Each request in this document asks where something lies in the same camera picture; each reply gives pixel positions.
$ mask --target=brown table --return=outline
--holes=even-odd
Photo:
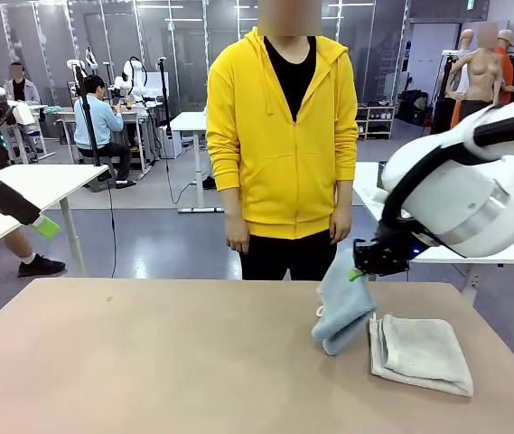
[[[0,312],[0,433],[514,433],[514,355],[441,283],[371,283],[379,314],[448,320],[471,399],[329,357],[312,283],[37,279]]]

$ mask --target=yellow zip-up jacket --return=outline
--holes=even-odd
[[[337,181],[352,181],[357,97],[347,48],[317,37],[294,123],[257,28],[210,68],[207,141],[217,188],[238,187],[250,234],[294,240],[329,229]]]

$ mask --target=hat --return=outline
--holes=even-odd
[[[509,42],[509,45],[511,45],[512,47],[514,46],[514,35],[511,30],[500,30],[500,32],[498,33],[498,39],[503,39],[504,41]]]

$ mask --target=black hair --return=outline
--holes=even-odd
[[[10,66],[21,66],[22,69],[25,71],[25,66],[23,66],[19,61],[13,61],[10,63]]]
[[[84,77],[84,87],[87,93],[96,93],[98,88],[106,88],[106,83],[98,75]]]

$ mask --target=floor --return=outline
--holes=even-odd
[[[360,142],[359,160],[387,160],[409,138],[418,137],[421,128],[396,126],[395,131],[391,141]],[[58,149],[57,156],[47,159],[45,163],[56,163],[61,157],[61,150],[67,153],[64,146]],[[171,162],[174,191],[185,186],[192,177],[192,165],[188,161],[191,155],[192,152],[189,152]],[[179,214],[171,209],[173,204],[167,189],[165,169],[157,166],[137,187],[113,192],[117,228],[115,277],[239,278],[238,255],[224,245],[222,214]],[[193,191],[187,192],[182,200],[190,202],[182,204],[190,206],[194,198]],[[215,203],[218,201],[216,194],[207,195],[207,202],[209,198],[213,198],[211,200]],[[110,277],[114,268],[114,243],[107,194],[82,190],[75,193],[70,202],[76,208],[74,221],[89,274]],[[60,212],[54,210],[47,213],[62,224]],[[369,238],[374,230],[375,222],[369,213],[362,206],[354,206],[353,231],[350,239],[340,244],[340,249],[350,247],[353,238]],[[36,251],[69,264],[65,276],[76,275],[65,231],[52,241],[45,240],[34,231],[26,233]],[[18,260],[0,244],[0,309],[31,281],[17,277],[17,266]],[[450,265],[415,264],[408,277],[411,281],[443,281],[455,286],[463,281],[463,273]],[[399,275],[387,279],[406,278],[406,275]],[[481,291],[475,308],[514,352],[514,266],[481,269]]]

